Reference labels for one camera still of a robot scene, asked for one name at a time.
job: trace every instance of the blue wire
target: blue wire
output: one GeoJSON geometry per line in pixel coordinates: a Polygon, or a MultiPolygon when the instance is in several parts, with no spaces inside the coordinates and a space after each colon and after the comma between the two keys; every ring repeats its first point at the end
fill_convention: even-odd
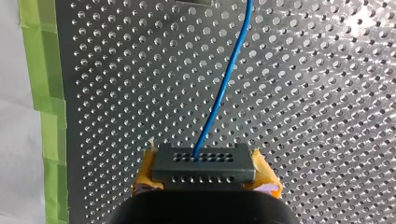
{"type": "Polygon", "coordinates": [[[242,45],[245,41],[245,37],[247,36],[248,33],[248,26],[250,25],[252,10],[253,10],[253,0],[247,0],[247,12],[246,12],[244,24],[241,29],[241,33],[238,37],[238,40],[235,43],[235,47],[233,48],[233,53],[231,54],[231,58],[227,65],[227,69],[225,70],[224,79],[221,81],[218,97],[216,98],[216,101],[213,104],[212,112],[210,113],[209,118],[206,121],[205,127],[198,138],[197,144],[195,144],[195,148],[193,151],[194,157],[199,156],[201,148],[205,142],[206,135],[207,133],[209,133],[210,128],[212,127],[212,124],[214,123],[214,120],[216,118],[216,115],[219,113],[221,101],[224,98],[224,94],[225,91],[227,90],[228,82],[230,81],[231,74],[233,73],[233,66],[235,65],[239,51],[241,50],[242,45]]]}

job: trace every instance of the perforated metal sheet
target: perforated metal sheet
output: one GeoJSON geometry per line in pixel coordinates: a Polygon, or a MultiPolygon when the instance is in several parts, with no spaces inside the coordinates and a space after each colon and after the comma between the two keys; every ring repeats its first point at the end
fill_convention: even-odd
{"type": "MultiPolygon", "coordinates": [[[[148,140],[192,147],[246,4],[58,0],[71,223],[106,223],[148,140]]],[[[396,3],[257,0],[210,147],[266,154],[301,223],[396,221],[396,3]]]]}

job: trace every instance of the white background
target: white background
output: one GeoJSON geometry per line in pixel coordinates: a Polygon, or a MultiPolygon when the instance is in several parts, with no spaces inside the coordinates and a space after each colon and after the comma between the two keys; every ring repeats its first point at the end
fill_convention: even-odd
{"type": "Polygon", "coordinates": [[[0,0],[0,224],[45,224],[40,116],[18,0],[0,0]]]}

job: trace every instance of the green tape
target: green tape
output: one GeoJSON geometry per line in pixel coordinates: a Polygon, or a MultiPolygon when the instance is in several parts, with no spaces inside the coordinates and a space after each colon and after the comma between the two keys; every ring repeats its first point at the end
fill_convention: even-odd
{"type": "Polygon", "coordinates": [[[48,224],[68,224],[66,104],[55,0],[20,0],[21,26],[35,110],[41,112],[48,224]]]}

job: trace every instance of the cable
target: cable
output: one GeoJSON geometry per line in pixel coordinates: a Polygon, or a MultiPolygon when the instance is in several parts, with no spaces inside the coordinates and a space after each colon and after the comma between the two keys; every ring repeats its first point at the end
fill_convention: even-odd
{"type": "Polygon", "coordinates": [[[248,26],[250,25],[252,10],[253,10],[253,0],[247,0],[247,11],[245,15],[244,24],[242,25],[241,33],[239,34],[238,40],[236,41],[235,47],[233,48],[233,53],[231,54],[231,58],[227,65],[227,69],[225,70],[224,79],[221,81],[218,97],[216,98],[216,101],[213,104],[212,112],[210,112],[209,118],[206,121],[204,129],[202,130],[201,135],[199,136],[198,141],[195,144],[195,148],[193,151],[194,157],[199,156],[201,148],[205,142],[206,135],[207,133],[209,133],[210,128],[212,127],[212,124],[216,118],[216,115],[219,113],[221,101],[224,98],[224,94],[225,91],[227,90],[228,82],[230,81],[231,74],[233,73],[233,66],[235,65],[239,51],[241,50],[242,45],[245,41],[245,37],[247,36],[248,33],[248,26]]]}

